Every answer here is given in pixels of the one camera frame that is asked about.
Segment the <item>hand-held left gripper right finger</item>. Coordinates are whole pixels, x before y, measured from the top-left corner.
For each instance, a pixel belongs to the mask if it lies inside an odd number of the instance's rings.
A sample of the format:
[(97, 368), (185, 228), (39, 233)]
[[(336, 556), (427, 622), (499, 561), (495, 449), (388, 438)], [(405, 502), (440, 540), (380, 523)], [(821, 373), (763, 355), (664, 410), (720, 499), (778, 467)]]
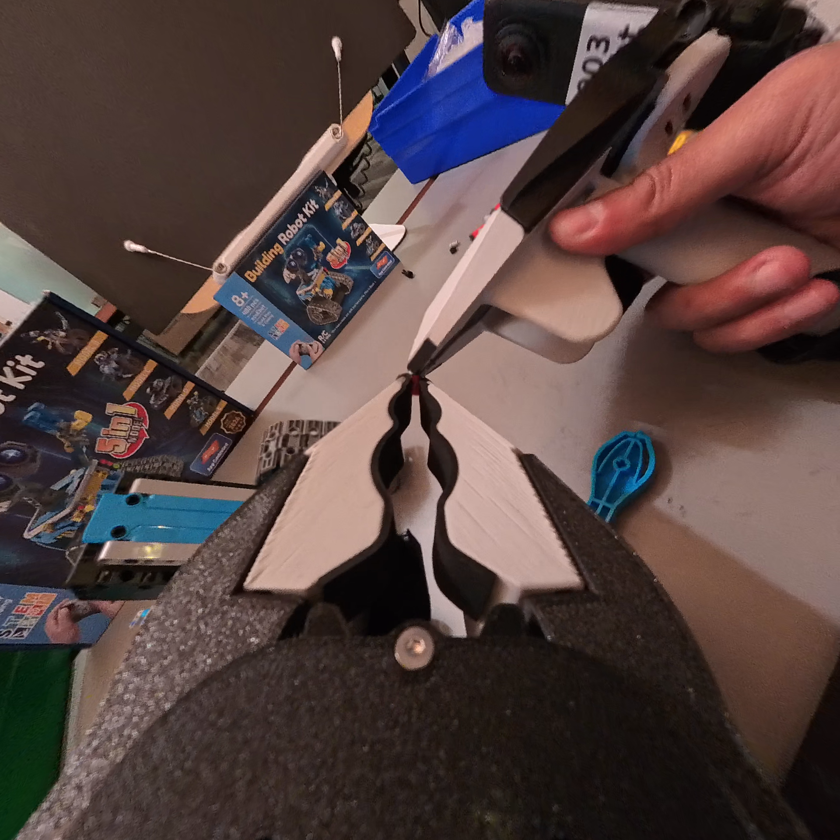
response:
[(427, 380), (417, 398), (440, 487), (432, 549), (440, 591), (466, 618), (532, 595), (581, 592), (584, 578), (523, 454)]

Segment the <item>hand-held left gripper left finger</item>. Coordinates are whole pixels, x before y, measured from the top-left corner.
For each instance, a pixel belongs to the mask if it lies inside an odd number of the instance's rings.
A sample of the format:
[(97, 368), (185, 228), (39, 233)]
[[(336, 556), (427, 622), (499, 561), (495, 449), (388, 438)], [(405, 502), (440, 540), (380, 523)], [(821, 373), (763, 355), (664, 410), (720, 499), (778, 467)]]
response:
[(399, 379), (307, 451), (307, 461), (245, 578), (246, 592), (313, 595), (369, 549), (383, 530), (375, 448), (394, 428)]

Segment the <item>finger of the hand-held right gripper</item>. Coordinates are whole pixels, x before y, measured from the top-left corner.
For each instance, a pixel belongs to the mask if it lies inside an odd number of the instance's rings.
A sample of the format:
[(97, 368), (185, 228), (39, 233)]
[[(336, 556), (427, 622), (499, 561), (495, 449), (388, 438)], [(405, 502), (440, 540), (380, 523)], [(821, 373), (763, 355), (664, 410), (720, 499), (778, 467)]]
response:
[(427, 308), (407, 362), (434, 371), (482, 333), (549, 361), (582, 359), (611, 333), (624, 306), (603, 257), (573, 255), (494, 211)]

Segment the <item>blue long brick piece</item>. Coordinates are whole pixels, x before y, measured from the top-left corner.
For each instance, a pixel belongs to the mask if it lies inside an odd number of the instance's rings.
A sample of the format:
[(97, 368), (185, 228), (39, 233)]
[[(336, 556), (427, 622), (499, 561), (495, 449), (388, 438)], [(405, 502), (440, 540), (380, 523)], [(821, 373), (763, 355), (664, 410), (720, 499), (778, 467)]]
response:
[(645, 431), (626, 430), (610, 438), (591, 463), (588, 508), (604, 522), (614, 524), (646, 491), (656, 465), (654, 442)]

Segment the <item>blue grey tracked toy robot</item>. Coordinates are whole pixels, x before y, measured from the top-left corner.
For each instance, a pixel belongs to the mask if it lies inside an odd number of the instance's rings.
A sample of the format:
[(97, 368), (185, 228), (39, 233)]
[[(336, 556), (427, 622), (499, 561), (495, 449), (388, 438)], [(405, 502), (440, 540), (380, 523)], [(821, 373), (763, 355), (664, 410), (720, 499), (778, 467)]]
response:
[(90, 606), (152, 601), (252, 496), (338, 425), (292, 419), (269, 426), (260, 442), (254, 485), (126, 479), (119, 492), (100, 499), (68, 550), (65, 588)]

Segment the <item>grey desk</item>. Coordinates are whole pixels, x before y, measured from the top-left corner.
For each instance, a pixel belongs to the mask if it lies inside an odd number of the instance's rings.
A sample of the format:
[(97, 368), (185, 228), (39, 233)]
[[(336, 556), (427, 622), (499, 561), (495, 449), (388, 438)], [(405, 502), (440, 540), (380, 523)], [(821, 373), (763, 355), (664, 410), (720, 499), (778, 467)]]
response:
[[(365, 213), (400, 221), (414, 278), (393, 272), (303, 371), (264, 344), (228, 393), (259, 408), (215, 475), (252, 483), (265, 429), (348, 417), (406, 369), (449, 248), (489, 213), (538, 138), (425, 185), (400, 172)], [(753, 755), (782, 781), (838, 655), (838, 365), (717, 356), (657, 328), (643, 290), (618, 328), (574, 364), (482, 334), (431, 381), (583, 499), (595, 451), (641, 428), (655, 481), (616, 525), (677, 604)]]

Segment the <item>person's right hand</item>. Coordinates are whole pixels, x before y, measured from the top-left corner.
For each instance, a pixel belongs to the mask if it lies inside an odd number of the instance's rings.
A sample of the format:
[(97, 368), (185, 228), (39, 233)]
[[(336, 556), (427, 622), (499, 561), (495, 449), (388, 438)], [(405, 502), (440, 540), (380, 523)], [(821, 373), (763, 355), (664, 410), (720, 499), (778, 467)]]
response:
[[(629, 185), (557, 215), (555, 244), (608, 256), (665, 233), (701, 206), (736, 196), (838, 248), (839, 44), (786, 60), (708, 128)], [(739, 354), (815, 327), (838, 287), (808, 258), (773, 247), (707, 283), (666, 285), (647, 305), (664, 329), (703, 350)]]

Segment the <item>blue plastic bin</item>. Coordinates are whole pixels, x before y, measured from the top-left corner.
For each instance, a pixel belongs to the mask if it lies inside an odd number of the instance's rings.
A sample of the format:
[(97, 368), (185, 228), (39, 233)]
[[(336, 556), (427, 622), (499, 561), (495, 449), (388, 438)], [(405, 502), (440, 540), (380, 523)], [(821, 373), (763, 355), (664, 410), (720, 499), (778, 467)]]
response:
[(488, 88), (480, 47), (427, 77), (439, 40), (426, 42), (371, 121), (373, 138), (411, 183), (549, 129), (564, 106)]

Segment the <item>blue printed booklet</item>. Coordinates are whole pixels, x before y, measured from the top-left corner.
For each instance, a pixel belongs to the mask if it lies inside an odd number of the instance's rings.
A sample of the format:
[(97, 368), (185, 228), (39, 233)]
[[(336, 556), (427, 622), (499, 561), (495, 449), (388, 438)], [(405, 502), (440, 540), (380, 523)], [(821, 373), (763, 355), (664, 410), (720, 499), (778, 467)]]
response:
[(306, 370), (398, 265), (338, 183), (319, 171), (214, 299)]

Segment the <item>clear plastic bag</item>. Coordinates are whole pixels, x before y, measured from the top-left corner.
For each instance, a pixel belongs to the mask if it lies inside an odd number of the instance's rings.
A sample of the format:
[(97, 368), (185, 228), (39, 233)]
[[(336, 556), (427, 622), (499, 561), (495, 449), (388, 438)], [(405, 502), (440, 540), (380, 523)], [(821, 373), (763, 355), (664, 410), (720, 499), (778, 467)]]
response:
[(429, 61), (427, 78), (435, 77), (467, 56), (480, 55), (484, 44), (484, 11), (484, 1), (470, 2), (447, 21)]

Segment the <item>dark printed toy kit box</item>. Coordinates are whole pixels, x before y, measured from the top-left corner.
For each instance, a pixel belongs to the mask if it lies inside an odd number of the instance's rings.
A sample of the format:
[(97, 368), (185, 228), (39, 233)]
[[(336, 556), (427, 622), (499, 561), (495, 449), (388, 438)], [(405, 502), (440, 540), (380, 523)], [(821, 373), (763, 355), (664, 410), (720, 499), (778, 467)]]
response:
[(128, 477), (207, 483), (253, 411), (47, 292), (1, 348), (1, 642), (84, 648), (114, 607), (63, 587)]

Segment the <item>black divider panel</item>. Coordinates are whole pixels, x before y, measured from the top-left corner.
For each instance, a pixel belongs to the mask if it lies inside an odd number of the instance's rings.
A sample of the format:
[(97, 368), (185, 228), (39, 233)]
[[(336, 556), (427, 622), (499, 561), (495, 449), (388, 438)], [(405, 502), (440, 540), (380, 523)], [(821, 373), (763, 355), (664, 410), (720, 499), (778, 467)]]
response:
[(153, 333), (413, 41), (398, 2), (1, 3), (2, 224)]

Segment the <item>green plastic bin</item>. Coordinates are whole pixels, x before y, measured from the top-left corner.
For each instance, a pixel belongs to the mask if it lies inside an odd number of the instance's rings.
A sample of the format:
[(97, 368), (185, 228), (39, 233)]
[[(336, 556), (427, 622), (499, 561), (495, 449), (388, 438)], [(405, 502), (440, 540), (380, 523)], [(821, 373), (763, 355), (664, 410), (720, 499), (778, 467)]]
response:
[(68, 648), (1, 653), (1, 838), (15, 838), (60, 773), (72, 664)]

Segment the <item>white antenna bracket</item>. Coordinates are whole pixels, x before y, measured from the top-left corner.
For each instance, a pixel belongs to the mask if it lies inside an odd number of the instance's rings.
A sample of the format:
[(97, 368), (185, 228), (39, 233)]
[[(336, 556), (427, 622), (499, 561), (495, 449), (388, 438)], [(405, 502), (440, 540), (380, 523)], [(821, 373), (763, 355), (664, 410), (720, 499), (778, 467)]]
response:
[(349, 145), (347, 132), (343, 125), (343, 83), (342, 83), (342, 55), (343, 42), (335, 35), (331, 38), (331, 48), (338, 72), (338, 100), (339, 120), (330, 124), (327, 130), (318, 138), (316, 143), (301, 159), (297, 169), (286, 180), (283, 186), (271, 197), (255, 218), (244, 227), (228, 243), (226, 248), (215, 258), (211, 266), (201, 266), (195, 262), (166, 255), (158, 250), (138, 244), (130, 239), (122, 243), (124, 250), (146, 256), (160, 257), (180, 265), (204, 270), (210, 273), (212, 279), (222, 286), (226, 279), (234, 273), (235, 268), (247, 253), (260, 241), (266, 231), (277, 219), (288, 210), (295, 199), (312, 178), (325, 172), (329, 164), (337, 163), (340, 153), (345, 152)]

